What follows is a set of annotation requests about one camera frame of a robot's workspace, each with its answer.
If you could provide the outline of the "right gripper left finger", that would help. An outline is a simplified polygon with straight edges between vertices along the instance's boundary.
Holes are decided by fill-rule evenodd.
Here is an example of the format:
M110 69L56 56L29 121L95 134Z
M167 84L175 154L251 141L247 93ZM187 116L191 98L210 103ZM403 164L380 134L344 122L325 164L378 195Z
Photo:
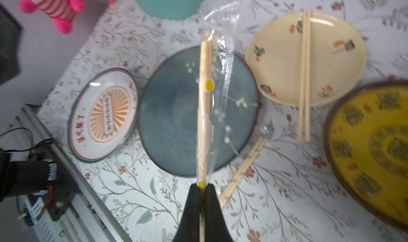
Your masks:
M197 184L191 184L179 228L173 242L200 241L201 198Z

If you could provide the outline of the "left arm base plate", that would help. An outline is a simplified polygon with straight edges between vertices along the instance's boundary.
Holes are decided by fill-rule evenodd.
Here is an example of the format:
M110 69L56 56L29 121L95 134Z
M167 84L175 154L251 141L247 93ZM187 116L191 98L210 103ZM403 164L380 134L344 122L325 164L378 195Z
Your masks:
M65 181L57 181L38 193L19 196L17 197L19 219L28 227L34 226L46 217L57 222L66 214L75 195L76 190L73 186Z

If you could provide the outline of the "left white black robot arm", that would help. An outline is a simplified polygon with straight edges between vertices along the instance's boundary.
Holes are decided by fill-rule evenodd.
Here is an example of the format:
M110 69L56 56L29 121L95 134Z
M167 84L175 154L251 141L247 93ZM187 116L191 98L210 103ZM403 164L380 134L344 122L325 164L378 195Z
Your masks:
M11 161L10 153L1 152L1 201L38 193L51 185L56 177L55 162Z

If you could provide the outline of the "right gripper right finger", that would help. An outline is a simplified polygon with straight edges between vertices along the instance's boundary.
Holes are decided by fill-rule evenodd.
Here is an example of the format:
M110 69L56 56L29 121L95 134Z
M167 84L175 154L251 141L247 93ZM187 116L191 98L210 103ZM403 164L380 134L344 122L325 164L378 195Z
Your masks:
M233 242L213 184L205 190L205 242Z

